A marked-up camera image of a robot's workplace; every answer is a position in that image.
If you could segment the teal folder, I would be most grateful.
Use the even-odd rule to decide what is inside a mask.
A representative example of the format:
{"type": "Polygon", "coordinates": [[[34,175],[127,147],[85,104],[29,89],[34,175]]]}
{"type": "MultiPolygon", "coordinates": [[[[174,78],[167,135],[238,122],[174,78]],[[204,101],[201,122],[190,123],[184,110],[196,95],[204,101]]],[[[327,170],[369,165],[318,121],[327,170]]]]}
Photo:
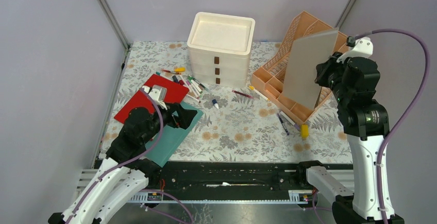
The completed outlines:
{"type": "Polygon", "coordinates": [[[181,102],[181,106],[187,110],[195,110],[197,111],[196,116],[193,118],[188,129],[181,128],[172,128],[166,125],[163,128],[163,135],[161,139],[158,141],[158,144],[151,150],[151,152],[147,153],[145,157],[157,165],[163,167],[166,162],[170,159],[170,157],[174,154],[176,149],[180,146],[182,141],[188,136],[188,134],[194,129],[197,125],[198,121],[204,114],[200,109],[186,103],[181,102]]]}

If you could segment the beige folder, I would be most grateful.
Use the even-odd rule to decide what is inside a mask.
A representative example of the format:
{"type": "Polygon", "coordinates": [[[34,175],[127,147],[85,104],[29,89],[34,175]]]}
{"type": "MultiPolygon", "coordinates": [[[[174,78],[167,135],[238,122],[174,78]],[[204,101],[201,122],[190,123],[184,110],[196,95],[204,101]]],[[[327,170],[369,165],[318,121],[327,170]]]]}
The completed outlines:
{"type": "Polygon", "coordinates": [[[327,61],[338,37],[338,29],[301,37],[292,44],[282,94],[308,109],[314,109],[321,87],[315,83],[316,66],[327,61]]]}

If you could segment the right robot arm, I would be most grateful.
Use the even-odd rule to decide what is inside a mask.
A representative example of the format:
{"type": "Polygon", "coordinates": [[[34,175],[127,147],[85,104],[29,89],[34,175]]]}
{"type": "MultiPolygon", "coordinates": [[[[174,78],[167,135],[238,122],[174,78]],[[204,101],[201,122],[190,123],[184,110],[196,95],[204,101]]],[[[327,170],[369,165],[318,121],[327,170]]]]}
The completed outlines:
{"type": "Polygon", "coordinates": [[[377,63],[365,57],[347,57],[335,52],[316,66],[315,82],[329,88],[338,104],[338,117],[349,143],[354,190],[350,191],[320,165],[296,174],[303,189],[314,186],[331,203],[336,223],[404,223],[394,212],[388,191],[386,150],[382,148],[390,131],[384,106],[375,99],[380,79],[377,63]]]}

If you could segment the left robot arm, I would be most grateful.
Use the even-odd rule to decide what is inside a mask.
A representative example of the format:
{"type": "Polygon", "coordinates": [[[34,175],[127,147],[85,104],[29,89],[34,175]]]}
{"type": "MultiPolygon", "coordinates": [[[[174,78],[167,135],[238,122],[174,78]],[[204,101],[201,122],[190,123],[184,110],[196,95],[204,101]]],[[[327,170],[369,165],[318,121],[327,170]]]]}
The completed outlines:
{"type": "Polygon", "coordinates": [[[137,192],[160,181],[160,165],[146,158],[161,141],[165,127],[188,129],[198,114],[181,104],[133,108],[99,169],[73,204],[53,213],[48,223],[107,223],[137,192]]]}

